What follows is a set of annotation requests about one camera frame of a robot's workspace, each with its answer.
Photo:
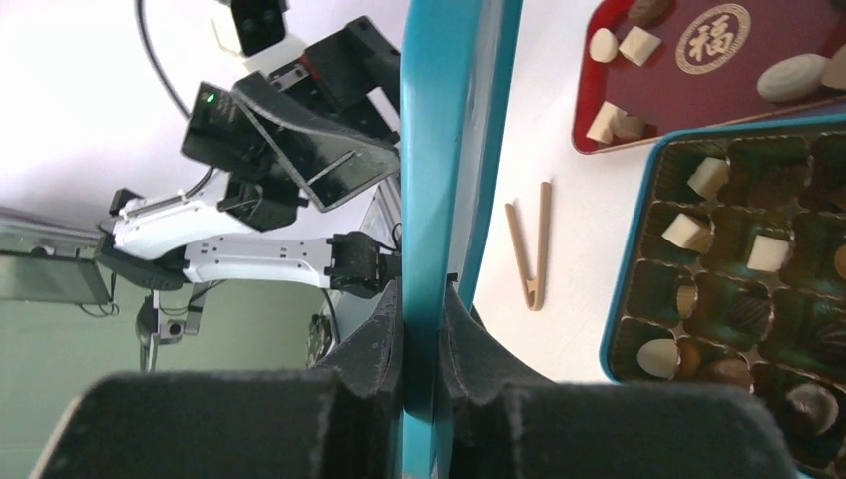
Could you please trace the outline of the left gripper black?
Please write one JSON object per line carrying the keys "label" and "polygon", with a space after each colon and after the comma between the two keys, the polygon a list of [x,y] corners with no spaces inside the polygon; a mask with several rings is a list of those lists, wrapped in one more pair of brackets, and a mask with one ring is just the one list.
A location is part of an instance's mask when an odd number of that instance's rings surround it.
{"label": "left gripper black", "polygon": [[368,95],[399,106],[400,53],[360,16],[265,76],[226,90],[200,83],[182,143],[217,171],[205,192],[215,210],[250,228],[293,224],[300,209],[326,213],[400,170],[399,134]]}

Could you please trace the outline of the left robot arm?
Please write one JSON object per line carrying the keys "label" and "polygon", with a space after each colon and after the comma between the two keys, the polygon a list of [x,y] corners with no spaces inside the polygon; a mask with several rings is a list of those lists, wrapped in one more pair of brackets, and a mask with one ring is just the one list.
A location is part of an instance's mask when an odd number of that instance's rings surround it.
{"label": "left robot arm", "polygon": [[394,247],[360,231],[278,234],[399,171],[399,135],[369,97],[381,89],[397,106],[399,80],[399,51],[362,16],[270,73],[201,83],[181,150],[212,174],[191,193],[117,191],[97,262],[151,290],[252,279],[379,294],[401,271]]}

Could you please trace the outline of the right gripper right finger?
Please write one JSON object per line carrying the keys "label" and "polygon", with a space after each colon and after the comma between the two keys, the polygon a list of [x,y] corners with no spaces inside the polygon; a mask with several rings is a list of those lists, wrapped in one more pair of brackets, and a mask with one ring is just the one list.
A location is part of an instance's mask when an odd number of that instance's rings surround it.
{"label": "right gripper right finger", "polygon": [[707,384],[557,383],[480,326],[453,288],[439,337],[444,478],[794,478],[764,406]]}

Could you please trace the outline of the teal chocolate box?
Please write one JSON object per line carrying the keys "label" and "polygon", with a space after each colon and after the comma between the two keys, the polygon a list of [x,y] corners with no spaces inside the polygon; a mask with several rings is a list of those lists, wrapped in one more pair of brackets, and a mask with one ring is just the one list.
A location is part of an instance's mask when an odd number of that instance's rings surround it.
{"label": "teal chocolate box", "polygon": [[[727,160],[715,200],[687,184],[706,157]],[[709,222],[706,253],[661,237],[679,214]],[[787,240],[778,272],[746,267],[756,236]],[[786,409],[785,437],[803,478],[845,474],[845,417],[821,434],[822,410],[790,397],[816,384],[845,398],[845,118],[841,114],[682,130],[652,149],[641,182],[600,349],[617,383],[650,382],[638,350],[670,338],[696,368],[727,357],[745,361],[752,392]],[[681,319],[676,291],[697,288]]]}

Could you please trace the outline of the brown oval chocolate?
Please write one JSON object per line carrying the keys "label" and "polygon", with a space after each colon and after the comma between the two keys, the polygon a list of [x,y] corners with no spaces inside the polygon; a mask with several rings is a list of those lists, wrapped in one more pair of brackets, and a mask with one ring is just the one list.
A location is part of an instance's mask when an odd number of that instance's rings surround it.
{"label": "brown oval chocolate", "polygon": [[754,378],[748,364],[737,358],[725,358],[705,366],[698,375],[704,382],[737,386],[750,392]]}

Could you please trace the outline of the teal box lid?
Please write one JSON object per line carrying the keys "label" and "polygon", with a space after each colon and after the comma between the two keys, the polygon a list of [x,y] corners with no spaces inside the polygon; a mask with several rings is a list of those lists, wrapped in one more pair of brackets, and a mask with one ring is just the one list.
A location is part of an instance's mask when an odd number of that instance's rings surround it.
{"label": "teal box lid", "polygon": [[[414,1],[401,48],[401,464],[445,476],[450,421],[436,400],[445,296],[473,301],[492,215],[523,5]],[[449,274],[458,281],[450,286]]]}

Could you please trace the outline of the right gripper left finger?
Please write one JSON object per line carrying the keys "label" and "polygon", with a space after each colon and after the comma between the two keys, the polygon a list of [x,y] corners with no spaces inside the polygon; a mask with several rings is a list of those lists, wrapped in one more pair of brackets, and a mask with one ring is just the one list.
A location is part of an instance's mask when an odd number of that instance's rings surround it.
{"label": "right gripper left finger", "polygon": [[36,478],[397,478],[397,281],[303,370],[115,374],[66,409]]}

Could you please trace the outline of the wooden tongs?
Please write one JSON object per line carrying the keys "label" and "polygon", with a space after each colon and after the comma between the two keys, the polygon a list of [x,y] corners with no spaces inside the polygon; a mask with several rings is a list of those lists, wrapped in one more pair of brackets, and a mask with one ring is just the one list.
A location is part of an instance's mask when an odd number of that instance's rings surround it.
{"label": "wooden tongs", "polygon": [[525,236],[523,235],[516,206],[511,203],[504,205],[523,298],[529,311],[540,311],[545,303],[552,195],[553,185],[550,182],[542,182],[540,184],[537,245],[533,266],[530,266]]}

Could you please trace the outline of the red chocolate tray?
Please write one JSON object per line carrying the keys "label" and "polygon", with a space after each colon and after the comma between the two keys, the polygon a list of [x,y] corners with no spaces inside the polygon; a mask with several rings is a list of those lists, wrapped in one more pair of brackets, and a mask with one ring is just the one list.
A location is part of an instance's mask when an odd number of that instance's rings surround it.
{"label": "red chocolate tray", "polygon": [[577,151],[628,146],[589,138],[603,103],[643,119],[645,143],[674,131],[845,109],[842,91],[773,104],[756,89],[759,76],[781,60],[830,57],[844,46],[845,10],[832,1],[674,1],[647,31],[660,43],[641,66],[623,56],[608,63],[583,56],[572,127]]}

